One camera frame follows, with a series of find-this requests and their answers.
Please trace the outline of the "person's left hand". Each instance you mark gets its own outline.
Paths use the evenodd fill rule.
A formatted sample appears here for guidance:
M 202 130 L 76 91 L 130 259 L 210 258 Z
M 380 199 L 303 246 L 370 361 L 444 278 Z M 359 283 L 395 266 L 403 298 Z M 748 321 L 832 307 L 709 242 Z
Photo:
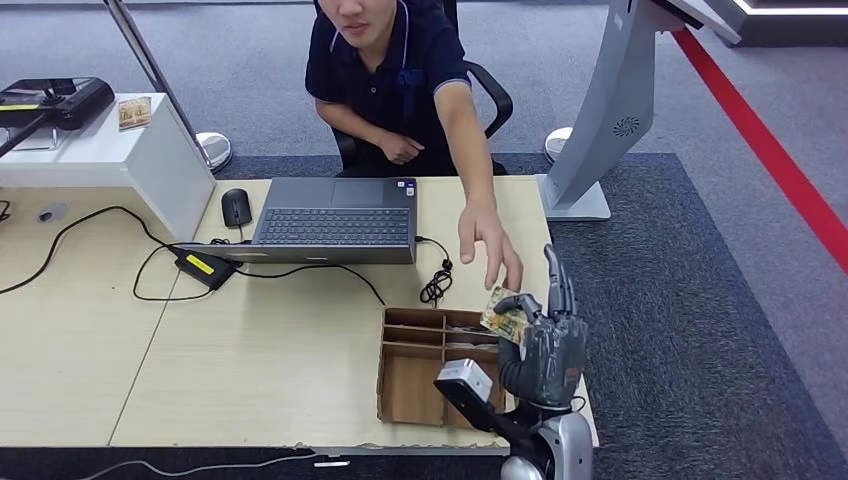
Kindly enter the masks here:
M 463 264 L 470 264 L 476 255 L 476 244 L 482 242 L 486 250 L 484 288 L 490 290 L 505 271 L 502 286 L 518 292 L 523 283 L 524 265 L 504 230 L 493 198 L 468 197 L 458 220 L 459 256 Z

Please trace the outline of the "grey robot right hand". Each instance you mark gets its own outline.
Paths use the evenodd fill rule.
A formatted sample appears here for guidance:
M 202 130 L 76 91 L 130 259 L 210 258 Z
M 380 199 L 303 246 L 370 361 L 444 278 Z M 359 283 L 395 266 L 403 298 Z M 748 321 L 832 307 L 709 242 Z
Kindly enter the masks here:
M 578 315 L 572 281 L 553 246 L 548 263 L 547 309 L 530 293 L 507 295 L 491 308 L 503 331 L 499 381 L 514 397 L 542 409 L 568 410 L 586 361 L 588 324 Z

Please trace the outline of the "person's right hand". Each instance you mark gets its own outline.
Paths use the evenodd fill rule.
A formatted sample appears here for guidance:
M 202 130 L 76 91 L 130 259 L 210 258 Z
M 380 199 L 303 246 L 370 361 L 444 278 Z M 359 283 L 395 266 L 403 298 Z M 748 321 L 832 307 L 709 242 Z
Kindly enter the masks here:
M 404 165 L 414 160 L 425 149 L 416 140 L 389 131 L 381 131 L 375 145 L 387 160 L 395 165 Z

